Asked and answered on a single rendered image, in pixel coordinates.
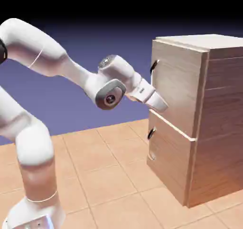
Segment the short light wood cabinet door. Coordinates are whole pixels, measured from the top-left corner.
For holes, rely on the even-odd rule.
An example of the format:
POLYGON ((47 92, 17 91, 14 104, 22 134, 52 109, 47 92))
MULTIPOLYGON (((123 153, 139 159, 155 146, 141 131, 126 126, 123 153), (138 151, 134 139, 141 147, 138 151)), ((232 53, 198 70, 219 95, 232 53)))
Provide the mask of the short light wood cabinet door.
POLYGON ((187 175, 192 141, 188 140, 166 123, 153 110, 149 110, 149 131, 156 131, 149 141, 149 150, 154 152, 154 161, 147 158, 147 164, 168 190, 183 206, 187 201, 187 175))

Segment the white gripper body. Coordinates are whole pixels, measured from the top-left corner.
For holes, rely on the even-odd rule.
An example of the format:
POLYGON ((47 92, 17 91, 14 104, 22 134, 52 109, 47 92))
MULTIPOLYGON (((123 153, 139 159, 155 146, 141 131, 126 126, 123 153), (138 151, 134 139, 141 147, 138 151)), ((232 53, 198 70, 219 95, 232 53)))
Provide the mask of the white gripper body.
POLYGON ((168 108, 166 101, 157 92, 154 92, 151 97, 148 98, 145 105, 157 113, 163 113, 168 108))

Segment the tall light wood cabinet door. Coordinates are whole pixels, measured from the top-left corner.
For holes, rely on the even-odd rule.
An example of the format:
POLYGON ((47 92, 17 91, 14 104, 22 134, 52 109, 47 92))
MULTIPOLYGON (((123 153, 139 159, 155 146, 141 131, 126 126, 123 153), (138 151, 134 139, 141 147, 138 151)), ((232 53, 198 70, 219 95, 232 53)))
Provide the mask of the tall light wood cabinet door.
POLYGON ((153 86, 168 108, 161 115, 190 138, 196 136, 198 100, 208 49, 156 38, 152 42, 153 86))

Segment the light wood cabinet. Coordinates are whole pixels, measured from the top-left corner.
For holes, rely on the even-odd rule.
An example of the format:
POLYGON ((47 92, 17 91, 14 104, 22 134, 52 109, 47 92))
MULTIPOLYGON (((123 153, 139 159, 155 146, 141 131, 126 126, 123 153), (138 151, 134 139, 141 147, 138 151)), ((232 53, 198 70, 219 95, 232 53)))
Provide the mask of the light wood cabinet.
POLYGON ((243 189, 243 38, 205 34, 160 37, 208 49, 187 175, 187 207, 243 189))

